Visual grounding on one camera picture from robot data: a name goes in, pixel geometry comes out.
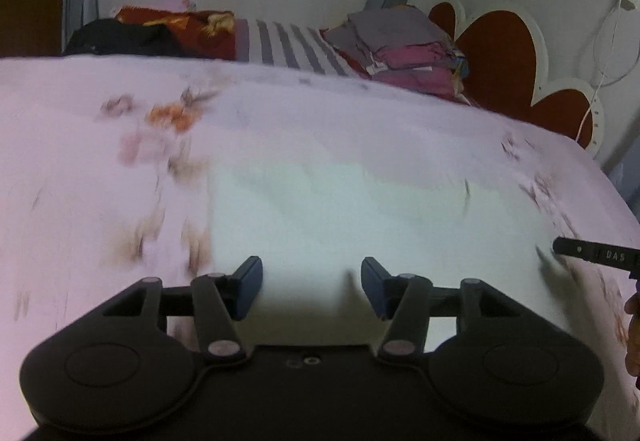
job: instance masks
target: stack of folded blankets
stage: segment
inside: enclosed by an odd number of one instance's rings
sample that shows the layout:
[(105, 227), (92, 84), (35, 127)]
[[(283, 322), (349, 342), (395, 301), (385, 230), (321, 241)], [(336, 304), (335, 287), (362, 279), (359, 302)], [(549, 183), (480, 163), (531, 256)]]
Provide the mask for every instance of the stack of folded blankets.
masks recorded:
[(468, 74), (465, 55), (415, 7), (360, 11), (324, 39), (363, 78), (446, 100)]

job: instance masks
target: petal-shaped headboard panel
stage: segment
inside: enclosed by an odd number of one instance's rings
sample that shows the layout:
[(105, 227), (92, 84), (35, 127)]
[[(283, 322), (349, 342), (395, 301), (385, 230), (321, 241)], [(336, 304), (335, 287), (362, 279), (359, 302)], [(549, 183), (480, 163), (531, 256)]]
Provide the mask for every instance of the petal-shaped headboard panel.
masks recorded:
[[(535, 20), (516, 5), (500, 5), (464, 20), (455, 2), (433, 7), (429, 17), (453, 33), (465, 53), (469, 76), (465, 96), (479, 106), (575, 138), (594, 92), (576, 78), (548, 83), (548, 56)], [(595, 155), (604, 137), (604, 112), (597, 98), (579, 143)]]

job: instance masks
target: striped mattress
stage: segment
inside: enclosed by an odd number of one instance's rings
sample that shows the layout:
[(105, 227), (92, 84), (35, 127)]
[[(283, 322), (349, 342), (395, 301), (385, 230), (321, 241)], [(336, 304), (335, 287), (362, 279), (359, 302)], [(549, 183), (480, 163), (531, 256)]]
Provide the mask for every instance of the striped mattress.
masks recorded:
[(236, 61), (358, 78), (316, 29), (236, 19)]

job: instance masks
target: gray stripe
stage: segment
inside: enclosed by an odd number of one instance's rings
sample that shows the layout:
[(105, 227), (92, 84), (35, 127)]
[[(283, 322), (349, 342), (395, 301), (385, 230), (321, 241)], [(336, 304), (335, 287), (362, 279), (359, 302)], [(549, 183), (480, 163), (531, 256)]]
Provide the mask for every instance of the gray stripe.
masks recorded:
[(335, 59), (334, 52), (329, 48), (327, 44), (322, 41), (318, 32), (315, 29), (311, 29), (311, 27), (308, 27), (307, 29), (309, 33), (311, 33), (312, 38), (316, 41), (316, 44), (318, 44), (320, 46), (320, 49), (324, 51), (326, 59), (329, 60), (329, 63), (335, 69), (335, 72), (337, 72), (339, 76), (348, 76), (348, 74), (344, 72), (342, 66), (338, 63), (338, 60)]
[(260, 31), (260, 45), (262, 47), (263, 64), (273, 65), (273, 49), (271, 49), (271, 39), (269, 38), (269, 30), (267, 24), (262, 20), (257, 20), (258, 31)]
[(298, 42), (302, 44), (302, 47), (305, 50), (306, 59), (309, 60), (309, 63), (314, 68), (314, 72), (317, 72), (318, 74), (325, 74), (324, 69), (322, 69), (320, 62), (318, 61), (316, 52), (314, 51), (313, 47), (309, 45), (309, 42), (305, 40), (305, 37), (302, 35), (302, 31), (300, 30), (300, 28), (291, 24), (291, 31), (293, 32), (293, 36), (296, 37)]
[(244, 18), (236, 20), (236, 62), (249, 61), (249, 22)]
[(284, 52), (284, 59), (287, 61), (287, 67), (289, 69), (300, 69), (298, 61), (293, 54), (293, 47), (291, 47), (291, 40), (289, 40), (289, 35), (287, 35), (287, 32), (284, 30), (284, 27), (282, 27), (282, 24), (279, 24), (277, 22), (274, 22), (273, 24), (278, 29), (278, 34), (280, 35), (280, 41), (282, 42), (282, 51)]

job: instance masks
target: orange cloth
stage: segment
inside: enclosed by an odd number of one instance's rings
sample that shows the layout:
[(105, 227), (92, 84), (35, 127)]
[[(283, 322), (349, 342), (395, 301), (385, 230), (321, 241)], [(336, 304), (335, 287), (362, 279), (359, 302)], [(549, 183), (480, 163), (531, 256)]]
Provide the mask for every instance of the orange cloth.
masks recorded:
[(172, 13), (125, 6), (115, 18), (125, 24), (164, 24), (187, 52), (207, 58), (236, 59), (236, 20), (231, 11)]

